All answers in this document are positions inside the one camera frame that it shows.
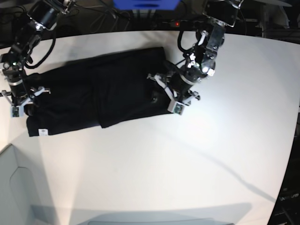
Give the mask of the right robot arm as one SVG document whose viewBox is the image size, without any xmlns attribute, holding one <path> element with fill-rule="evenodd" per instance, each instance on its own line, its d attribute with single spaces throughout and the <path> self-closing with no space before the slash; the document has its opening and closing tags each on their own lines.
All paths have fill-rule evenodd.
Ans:
<svg viewBox="0 0 300 225">
<path fill-rule="evenodd" d="M 40 0 L 35 3 L 27 12 L 27 21 L 17 32 L 9 51 L 0 56 L 0 74 L 10 87 L 10 91 L 3 90 L 0 95 L 9 102 L 12 118 L 22 117 L 26 105 L 34 104 L 36 97 L 50 92 L 43 86 L 29 88 L 25 83 L 27 79 L 25 69 L 39 67 L 50 55 L 55 40 L 41 61 L 32 65 L 31 54 L 40 43 L 43 32 L 54 30 L 59 18 L 68 14 L 74 5 L 74 0 Z"/>
</svg>

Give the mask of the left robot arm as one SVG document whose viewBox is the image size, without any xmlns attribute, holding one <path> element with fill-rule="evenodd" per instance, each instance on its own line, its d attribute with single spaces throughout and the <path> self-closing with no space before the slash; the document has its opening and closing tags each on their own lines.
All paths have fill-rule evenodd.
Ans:
<svg viewBox="0 0 300 225">
<path fill-rule="evenodd" d="M 183 53 L 183 65 L 178 67 L 169 61 L 165 62 L 167 73 L 148 75 L 156 82 L 170 99 L 168 111 L 178 113 L 191 104 L 192 99 L 200 100 L 200 95 L 191 88 L 204 78 L 215 73 L 216 58 L 219 48 L 225 41 L 227 27 L 233 27 L 241 0 L 207 0 L 203 6 L 206 21 L 196 31 L 196 42 L 189 49 L 181 45 L 183 32 L 177 39 L 178 49 Z"/>
</svg>

